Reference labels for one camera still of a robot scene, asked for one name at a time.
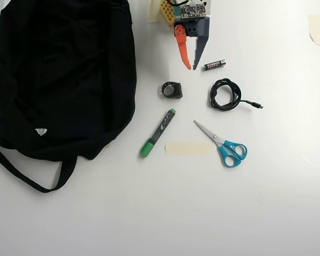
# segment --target battery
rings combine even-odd
[[[225,65],[226,65],[226,61],[225,60],[220,60],[220,61],[216,61],[216,62],[204,65],[204,70],[220,68],[220,67],[223,67]]]

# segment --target white logo patch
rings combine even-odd
[[[47,132],[47,129],[36,129],[36,131],[40,136],[43,136]]]

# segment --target bag handle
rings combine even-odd
[[[30,178],[23,175],[21,172],[19,172],[11,163],[10,161],[0,152],[0,163],[14,176],[19,178],[20,180],[24,181],[25,183],[29,184],[34,189],[42,192],[42,193],[49,193],[55,190],[60,189],[65,185],[65,183],[68,181],[68,179],[71,177],[72,173],[74,172],[74,169],[76,167],[77,163],[77,157],[65,159],[62,162],[62,167],[60,170],[60,176],[59,181],[55,188],[53,189],[47,189],[42,187],[41,185],[35,183]]]

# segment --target tape piece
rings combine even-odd
[[[158,22],[160,17],[161,0],[148,0],[148,22]]]
[[[205,156],[212,153],[210,142],[167,142],[166,155],[168,156]]]
[[[309,36],[312,41],[320,45],[320,15],[310,15],[309,19]]]

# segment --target green marker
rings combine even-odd
[[[164,120],[161,122],[156,132],[153,134],[153,136],[146,142],[146,144],[142,148],[141,156],[146,158],[149,155],[149,153],[154,148],[155,143],[160,139],[161,135],[164,133],[164,131],[166,130],[167,126],[170,124],[174,116],[175,116],[174,109],[171,109],[170,111],[168,111],[168,113],[166,114]]]

